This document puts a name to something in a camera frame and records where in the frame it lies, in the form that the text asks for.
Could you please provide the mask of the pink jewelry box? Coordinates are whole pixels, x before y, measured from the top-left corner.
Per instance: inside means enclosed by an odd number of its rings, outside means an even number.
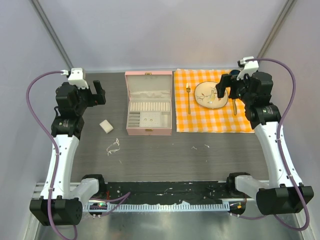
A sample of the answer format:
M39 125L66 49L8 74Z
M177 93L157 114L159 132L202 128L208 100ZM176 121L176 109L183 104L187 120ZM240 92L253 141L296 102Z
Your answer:
M127 71L124 75L128 98L126 121L128 135L170 136L173 72Z

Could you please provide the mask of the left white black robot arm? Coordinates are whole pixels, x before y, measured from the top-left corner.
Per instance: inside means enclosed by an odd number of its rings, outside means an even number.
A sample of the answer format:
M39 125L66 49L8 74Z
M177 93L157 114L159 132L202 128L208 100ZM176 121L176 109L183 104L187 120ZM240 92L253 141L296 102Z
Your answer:
M57 105L49 134L54 140L49 169L39 198L29 205L31 213L43 226L49 226L50 220L56 226L78 225L83 206L89 199L100 200L106 196L107 185L101 174L85 175L71 190L74 157L84 127L83 114L88 107L106 103L106 92L101 83L95 80L93 84L96 93L68 82L55 91Z

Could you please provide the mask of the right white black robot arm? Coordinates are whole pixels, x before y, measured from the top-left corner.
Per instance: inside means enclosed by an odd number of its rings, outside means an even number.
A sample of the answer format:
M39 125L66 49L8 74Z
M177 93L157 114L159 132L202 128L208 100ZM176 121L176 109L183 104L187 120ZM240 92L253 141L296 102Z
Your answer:
M216 86L217 96L221 98L229 88L228 97L244 103L245 117L262 147L269 183L254 179L247 172L234 172L227 177L226 193L233 198L239 195L253 198L265 216L299 213L303 209L302 201L308 203L314 191L303 184L291 161L280 126L280 111L270 102L272 76L257 71L238 79L239 74L238 70L223 74Z

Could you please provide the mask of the gold knife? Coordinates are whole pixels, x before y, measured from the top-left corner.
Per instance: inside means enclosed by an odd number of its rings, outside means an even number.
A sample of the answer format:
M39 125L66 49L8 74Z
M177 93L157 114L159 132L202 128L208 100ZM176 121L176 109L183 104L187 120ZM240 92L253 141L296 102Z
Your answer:
M238 113L236 99L232 99L232 107L233 107L233 114L236 116Z

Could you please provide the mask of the dark blue mug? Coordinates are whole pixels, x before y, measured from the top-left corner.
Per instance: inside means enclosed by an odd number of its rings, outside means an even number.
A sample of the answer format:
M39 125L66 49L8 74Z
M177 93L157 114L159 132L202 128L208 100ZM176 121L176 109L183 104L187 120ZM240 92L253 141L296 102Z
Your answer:
M238 75L240 74L240 70L236 70L236 69L234 69L234 70L232 70L232 71L230 71L230 75L231 75L231 78L232 79L237 79L237 77L238 77Z

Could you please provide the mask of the bird pattern plate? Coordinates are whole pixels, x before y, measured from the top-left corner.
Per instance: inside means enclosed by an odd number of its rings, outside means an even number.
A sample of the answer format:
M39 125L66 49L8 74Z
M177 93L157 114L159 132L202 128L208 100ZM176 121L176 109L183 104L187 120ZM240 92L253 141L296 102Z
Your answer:
M218 98L217 82L206 81L199 83L194 90L196 102L207 109L220 109L228 102L228 92L225 90L222 98Z

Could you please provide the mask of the orange checkered cloth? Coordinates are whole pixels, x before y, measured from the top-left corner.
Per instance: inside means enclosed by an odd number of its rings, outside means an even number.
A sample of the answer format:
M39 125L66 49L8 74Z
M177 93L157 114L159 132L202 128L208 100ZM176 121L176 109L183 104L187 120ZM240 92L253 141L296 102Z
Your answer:
M209 109L195 100L195 88L203 82L216 82L230 69L180 69L174 72L174 109L176 131L179 133L253 133L250 122L245 117L245 105L236 100L237 115L233 112L233 103L218 109ZM188 114L188 93L190 86L190 111Z

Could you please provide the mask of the gold fork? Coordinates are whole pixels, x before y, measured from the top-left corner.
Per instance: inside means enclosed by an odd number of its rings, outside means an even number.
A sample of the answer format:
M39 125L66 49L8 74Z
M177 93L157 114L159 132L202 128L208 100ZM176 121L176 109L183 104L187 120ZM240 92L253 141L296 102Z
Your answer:
M190 92L191 92L191 88L190 88L190 85L188 83L186 83L186 92L187 92L187 100L188 100L188 108L187 108L187 111L188 111L188 114L190 115L191 114L191 105L190 105Z

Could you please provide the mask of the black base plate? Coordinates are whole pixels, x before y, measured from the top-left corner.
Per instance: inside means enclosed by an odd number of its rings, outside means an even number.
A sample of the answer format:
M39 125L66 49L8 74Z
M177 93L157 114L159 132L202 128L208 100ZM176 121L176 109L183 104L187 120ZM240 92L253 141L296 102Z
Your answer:
M223 199L243 199L243 193L229 191L226 182L219 181L152 181L108 182L105 196L116 199L130 193L124 201L132 205L220 204Z

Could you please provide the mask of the aluminium frame rail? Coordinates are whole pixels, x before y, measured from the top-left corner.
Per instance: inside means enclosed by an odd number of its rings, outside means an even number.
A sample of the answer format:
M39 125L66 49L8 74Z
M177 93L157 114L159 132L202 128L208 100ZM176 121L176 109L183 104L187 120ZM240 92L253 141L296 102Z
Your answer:
M50 187L50 183L38 183L35 186L32 198L39 199L43 196L44 199L49 197L49 192L51 191L51 199L58 199L58 196L61 196L63 199L73 199L79 198L82 199L83 195L86 195L83 186L80 186L80 182L71 182L66 188L63 188L63 183L61 182L61 187L58 183L55 186Z

